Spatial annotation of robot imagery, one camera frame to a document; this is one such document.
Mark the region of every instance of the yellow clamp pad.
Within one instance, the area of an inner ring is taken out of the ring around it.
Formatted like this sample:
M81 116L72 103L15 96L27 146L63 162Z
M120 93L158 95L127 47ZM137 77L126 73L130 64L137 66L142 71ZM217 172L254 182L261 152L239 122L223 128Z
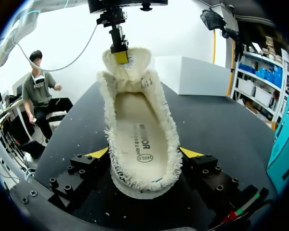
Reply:
M108 152L108 147L103 148L102 150L99 150L99 151L94 152L94 153L86 154L85 156L92 156L94 158L98 158L99 159L107 152Z
M183 147L179 147L179 149L180 149L181 152L183 152L188 158L193 158L193 157L196 157L196 156L203 156L203 155L204 155L204 154L201 154L201 153L193 152L193 151L188 150L188 149L183 148Z
M108 152L108 147L106 148L103 148L97 152L94 152L94 153L89 153L89 154L86 154L85 156L92 156L94 158L101 158L105 153ZM183 147L179 147L179 149L188 157L188 158L193 158L193 157L196 157L196 156L203 156L204 154L201 154L201 153L196 153L196 152L193 152L193 151L190 151L186 148L183 148Z
M127 57L126 51L116 52L116 53L114 53L114 55L115 55L115 58L116 58L118 64L128 64L129 63L129 59Z

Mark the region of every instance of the black pants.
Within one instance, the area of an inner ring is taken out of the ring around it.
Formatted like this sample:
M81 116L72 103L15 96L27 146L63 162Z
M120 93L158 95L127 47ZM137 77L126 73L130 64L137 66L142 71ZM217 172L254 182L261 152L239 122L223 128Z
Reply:
M51 99L48 106L34 108L34 116L37 119L36 124L40 127L42 133L47 139L50 139L53 132L46 120L46 116L52 112L68 112L73 107L69 98Z

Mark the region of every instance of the black hair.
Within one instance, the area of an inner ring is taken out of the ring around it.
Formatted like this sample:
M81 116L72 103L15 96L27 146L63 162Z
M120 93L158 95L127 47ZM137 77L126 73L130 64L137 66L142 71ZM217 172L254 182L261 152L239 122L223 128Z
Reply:
M41 51L37 50L32 52L32 54L30 55L29 59L31 60L31 62L35 61L36 59L42 59L43 54Z

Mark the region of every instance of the blue container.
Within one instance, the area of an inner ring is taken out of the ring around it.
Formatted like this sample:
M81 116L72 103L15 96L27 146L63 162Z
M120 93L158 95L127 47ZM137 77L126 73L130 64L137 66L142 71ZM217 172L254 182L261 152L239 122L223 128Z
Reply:
M273 81L273 84L281 88L281 80L275 80Z
M243 70L243 71L248 71L248 72L251 72L253 74L255 74L255 69L252 68L251 66L247 66L245 64L240 64L239 65L239 69Z
M274 79L282 79L282 74L278 72L274 72Z
M289 181L289 97L283 118L275 131L267 173L278 194L281 194Z
M265 72L255 71L255 75L260 78L265 78Z
M266 72L266 69L261 66L261 67L259 68L259 72L264 72L264 73L265 73L265 72Z
M279 66L275 66L274 65L274 72L282 74L283 73L283 69L281 69L281 67L279 67Z
M265 73L265 79L268 80L269 82L273 83L274 81L274 75L272 72L266 72Z

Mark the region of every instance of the shoe insole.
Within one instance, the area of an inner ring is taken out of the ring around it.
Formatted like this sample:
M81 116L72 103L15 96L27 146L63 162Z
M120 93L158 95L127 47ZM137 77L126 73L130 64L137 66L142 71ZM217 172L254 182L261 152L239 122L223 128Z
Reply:
M135 179L161 180L168 161L167 140L150 102L142 93L119 93L115 110L122 167Z

